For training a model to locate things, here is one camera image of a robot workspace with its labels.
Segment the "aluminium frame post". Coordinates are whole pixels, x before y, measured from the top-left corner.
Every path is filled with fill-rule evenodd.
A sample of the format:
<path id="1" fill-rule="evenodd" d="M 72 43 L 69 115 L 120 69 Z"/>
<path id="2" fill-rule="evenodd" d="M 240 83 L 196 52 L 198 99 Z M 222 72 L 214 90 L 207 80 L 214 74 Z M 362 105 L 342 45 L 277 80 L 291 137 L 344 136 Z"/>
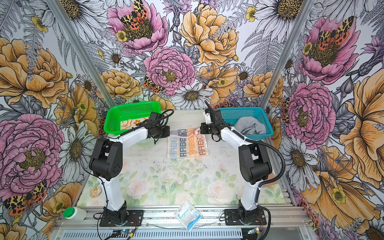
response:
<path id="1" fill-rule="evenodd" d="M 293 29 L 289 36 L 287 37 L 286 44 L 284 45 L 283 51 L 280 54 L 279 60 L 275 69 L 273 70 L 273 74 L 271 76 L 270 84 L 266 88 L 266 92 L 262 97 L 262 101 L 259 104 L 259 107 L 264 109 L 269 102 L 273 90 L 278 84 L 281 73 L 284 69 L 285 63 L 289 58 L 289 55 L 297 41 L 298 35 L 301 33 L 302 29 L 305 27 L 306 21 L 309 18 L 310 12 L 312 10 L 313 5 L 315 4 L 314 0 L 306 0 L 303 2 L 302 7 L 298 13 L 297 19 L 294 23 Z"/>
<path id="2" fill-rule="evenodd" d="M 104 98 L 105 102 L 107 103 L 109 108 L 114 107 L 116 104 L 110 95 L 109 91 L 107 90 L 102 78 L 99 75 L 99 72 L 96 69 L 96 66 L 94 65 L 93 61 L 91 60 L 85 46 L 82 43 L 82 40 L 80 39 L 77 31 L 75 30 L 72 22 L 70 21 L 69 17 L 67 16 L 64 7 L 62 6 L 60 1 L 48 1 L 47 5 L 49 6 L 50 10 L 53 12 L 53 15 L 56 17 L 57 22 L 62 27 L 63 31 L 65 32 L 66 36 L 68 37 L 68 40 L 72 42 L 72 45 L 79 55 L 80 59 L 82 60 L 86 70 L 88 71 L 89 75 L 92 77 L 93 81 L 95 82 L 95 85 L 97 86 L 98 90 L 100 91 L 102 97 Z"/>

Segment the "white blue packet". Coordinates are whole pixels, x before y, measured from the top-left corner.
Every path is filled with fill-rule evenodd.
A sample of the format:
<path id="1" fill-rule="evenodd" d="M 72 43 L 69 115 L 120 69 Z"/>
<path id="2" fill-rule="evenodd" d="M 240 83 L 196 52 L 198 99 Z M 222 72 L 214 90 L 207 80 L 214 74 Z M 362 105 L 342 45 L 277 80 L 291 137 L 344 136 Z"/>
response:
<path id="1" fill-rule="evenodd" d="M 202 214 L 188 200 L 185 200 L 184 203 L 181 204 L 174 213 L 174 216 L 188 232 L 190 232 L 202 218 Z"/>

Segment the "white bottle green cap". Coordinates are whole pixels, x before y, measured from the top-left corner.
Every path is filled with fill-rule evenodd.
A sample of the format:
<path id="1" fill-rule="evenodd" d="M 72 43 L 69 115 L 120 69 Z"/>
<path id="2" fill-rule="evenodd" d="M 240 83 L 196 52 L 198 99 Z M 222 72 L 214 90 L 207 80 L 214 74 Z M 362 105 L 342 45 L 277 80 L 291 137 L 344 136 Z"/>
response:
<path id="1" fill-rule="evenodd" d="M 87 211 L 77 207 L 68 207 L 64 210 L 63 217 L 67 220 L 80 222 L 87 217 Z"/>

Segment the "left aluminium frame post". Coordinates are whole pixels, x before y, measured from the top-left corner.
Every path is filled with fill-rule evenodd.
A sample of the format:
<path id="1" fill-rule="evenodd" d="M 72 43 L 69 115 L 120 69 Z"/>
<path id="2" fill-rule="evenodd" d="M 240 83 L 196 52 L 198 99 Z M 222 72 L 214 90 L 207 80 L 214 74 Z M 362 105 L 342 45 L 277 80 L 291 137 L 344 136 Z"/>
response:
<path id="1" fill-rule="evenodd" d="M 57 22 L 62 27 L 63 31 L 65 32 L 66 36 L 68 37 L 68 40 L 72 42 L 72 45 L 79 55 L 80 59 L 82 60 L 86 70 L 88 71 L 89 75 L 92 77 L 93 81 L 95 82 L 95 85 L 97 86 L 98 90 L 100 91 L 102 97 L 104 98 L 105 102 L 107 103 L 109 108 L 114 107 L 116 104 L 110 95 L 109 91 L 107 90 L 102 78 L 99 75 L 99 72 L 96 69 L 96 66 L 94 65 L 93 61 L 91 60 L 85 46 L 82 43 L 82 40 L 80 39 L 77 31 L 75 30 L 72 22 L 70 21 L 69 17 L 67 16 L 64 7 L 62 6 L 60 1 L 48 1 L 47 5 L 49 6 L 50 10 L 53 12 L 53 15 L 56 17 Z"/>

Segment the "grey patterned towel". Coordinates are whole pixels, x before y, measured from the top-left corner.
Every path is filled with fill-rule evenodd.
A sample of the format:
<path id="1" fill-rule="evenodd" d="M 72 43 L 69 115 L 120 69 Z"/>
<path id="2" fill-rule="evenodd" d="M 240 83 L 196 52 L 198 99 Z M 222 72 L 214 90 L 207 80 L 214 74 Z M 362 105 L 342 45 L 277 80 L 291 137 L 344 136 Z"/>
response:
<path id="1" fill-rule="evenodd" d="M 169 159 L 200 158 L 209 155 L 207 141 L 200 129 L 170 131 L 168 144 Z"/>

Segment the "orange white floral towel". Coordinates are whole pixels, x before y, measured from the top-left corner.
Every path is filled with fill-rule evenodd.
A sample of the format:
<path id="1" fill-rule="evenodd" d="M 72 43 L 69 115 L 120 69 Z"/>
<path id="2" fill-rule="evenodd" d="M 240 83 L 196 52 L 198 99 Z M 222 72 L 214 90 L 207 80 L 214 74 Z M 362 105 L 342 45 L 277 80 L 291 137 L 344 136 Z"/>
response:
<path id="1" fill-rule="evenodd" d="M 136 127 L 138 124 L 144 122 L 148 118 L 149 117 L 121 121 L 121 123 L 120 123 L 120 130 L 130 130 L 130 129 Z"/>

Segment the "teal plastic basket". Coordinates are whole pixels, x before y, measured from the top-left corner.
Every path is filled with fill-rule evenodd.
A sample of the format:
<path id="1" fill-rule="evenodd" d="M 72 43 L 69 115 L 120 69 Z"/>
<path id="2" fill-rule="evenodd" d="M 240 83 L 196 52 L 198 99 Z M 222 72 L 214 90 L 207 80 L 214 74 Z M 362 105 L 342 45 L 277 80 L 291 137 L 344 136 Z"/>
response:
<path id="1" fill-rule="evenodd" d="M 218 108 L 224 121 L 234 126 L 242 135 L 254 141 L 261 141 L 274 134 L 272 125 L 262 108 L 238 107 Z"/>

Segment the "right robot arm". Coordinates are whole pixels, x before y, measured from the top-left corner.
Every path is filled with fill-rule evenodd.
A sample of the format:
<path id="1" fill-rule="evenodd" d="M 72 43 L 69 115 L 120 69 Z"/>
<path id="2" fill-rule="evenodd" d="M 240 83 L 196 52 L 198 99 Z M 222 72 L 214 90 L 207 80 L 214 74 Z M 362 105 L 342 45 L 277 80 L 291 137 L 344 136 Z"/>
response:
<path id="1" fill-rule="evenodd" d="M 272 173 L 266 147 L 253 143 L 235 127 L 225 123 L 219 110 L 206 109 L 204 116 L 205 122 L 201 124 L 200 132 L 203 135 L 216 136 L 219 141 L 230 144 L 238 151 L 240 172 L 246 181 L 238 206 L 240 221 L 250 224 L 258 220 L 259 223 L 265 224 L 266 221 L 262 220 L 264 211 L 259 206 L 259 196 L 262 183 Z"/>

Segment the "green plastic basket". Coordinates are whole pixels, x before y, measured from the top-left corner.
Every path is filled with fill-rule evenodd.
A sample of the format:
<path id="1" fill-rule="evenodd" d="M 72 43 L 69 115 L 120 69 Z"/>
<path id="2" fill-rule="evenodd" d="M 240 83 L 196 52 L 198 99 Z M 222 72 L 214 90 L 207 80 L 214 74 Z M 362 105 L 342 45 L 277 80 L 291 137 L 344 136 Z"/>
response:
<path id="1" fill-rule="evenodd" d="M 150 114 L 161 113 L 161 104 L 155 101 L 117 105 L 110 108 L 104 123 L 107 134 L 118 136 L 124 132 L 121 123 L 149 117 Z"/>

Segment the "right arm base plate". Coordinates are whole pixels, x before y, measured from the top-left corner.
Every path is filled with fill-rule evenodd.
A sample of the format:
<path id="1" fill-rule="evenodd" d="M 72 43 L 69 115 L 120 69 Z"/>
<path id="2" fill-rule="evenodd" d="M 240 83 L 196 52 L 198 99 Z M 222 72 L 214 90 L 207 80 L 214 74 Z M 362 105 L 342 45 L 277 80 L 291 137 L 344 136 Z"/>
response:
<path id="1" fill-rule="evenodd" d="M 224 220 L 226 226 L 261 226 L 266 225 L 267 220 L 261 208 L 245 211 L 243 208 L 225 209 Z"/>

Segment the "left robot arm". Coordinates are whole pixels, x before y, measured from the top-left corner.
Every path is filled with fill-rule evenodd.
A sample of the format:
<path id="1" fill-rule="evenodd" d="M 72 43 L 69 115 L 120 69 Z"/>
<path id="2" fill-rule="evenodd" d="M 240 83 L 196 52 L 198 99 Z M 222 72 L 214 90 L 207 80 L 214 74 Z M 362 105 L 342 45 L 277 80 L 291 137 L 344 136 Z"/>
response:
<path id="1" fill-rule="evenodd" d="M 129 217 L 127 203 L 123 198 L 119 175 L 123 169 L 124 150 L 146 139 L 159 139 L 170 136 L 168 119 L 174 110 L 163 113 L 152 112 L 148 119 L 139 123 L 115 138 L 97 140 L 89 162 L 92 175 L 99 179 L 106 195 L 103 216 L 111 224 L 122 226 Z"/>

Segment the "right aluminium frame post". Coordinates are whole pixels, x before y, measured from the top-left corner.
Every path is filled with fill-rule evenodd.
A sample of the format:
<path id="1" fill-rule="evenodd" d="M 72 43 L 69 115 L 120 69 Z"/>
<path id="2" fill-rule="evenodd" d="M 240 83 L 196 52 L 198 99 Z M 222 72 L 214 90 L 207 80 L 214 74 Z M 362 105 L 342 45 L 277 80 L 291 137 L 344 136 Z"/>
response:
<path id="1" fill-rule="evenodd" d="M 270 84 L 266 88 L 266 92 L 262 97 L 262 101 L 259 104 L 259 107 L 264 109 L 269 102 L 273 90 L 278 84 L 281 73 L 284 69 L 285 63 L 289 58 L 289 55 L 297 41 L 298 35 L 301 33 L 302 29 L 305 27 L 306 21 L 309 18 L 310 12 L 312 10 L 313 5 L 315 4 L 314 0 L 306 0 L 303 2 L 302 7 L 298 13 L 297 19 L 294 23 L 293 29 L 289 36 L 287 37 L 286 44 L 284 45 L 283 51 L 280 54 L 279 60 L 275 69 L 273 70 L 273 74 L 271 76 Z"/>

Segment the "plain grey towel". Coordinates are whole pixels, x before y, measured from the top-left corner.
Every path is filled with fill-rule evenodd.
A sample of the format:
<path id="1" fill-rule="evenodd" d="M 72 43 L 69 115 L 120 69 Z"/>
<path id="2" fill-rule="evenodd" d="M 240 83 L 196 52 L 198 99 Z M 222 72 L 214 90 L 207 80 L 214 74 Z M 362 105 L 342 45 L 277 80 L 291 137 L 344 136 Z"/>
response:
<path id="1" fill-rule="evenodd" d="M 266 127 L 254 117 L 242 117 L 235 124 L 235 129 L 243 135 L 262 135 Z"/>

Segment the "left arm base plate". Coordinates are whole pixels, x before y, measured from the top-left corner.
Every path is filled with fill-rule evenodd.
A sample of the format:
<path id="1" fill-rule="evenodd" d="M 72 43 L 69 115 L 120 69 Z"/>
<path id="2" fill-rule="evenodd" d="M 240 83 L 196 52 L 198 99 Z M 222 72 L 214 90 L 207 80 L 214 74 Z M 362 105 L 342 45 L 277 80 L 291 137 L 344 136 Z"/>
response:
<path id="1" fill-rule="evenodd" d="M 140 227 L 143 215 L 143 210 L 127 210 L 125 213 L 106 210 L 99 225 L 101 227 Z"/>

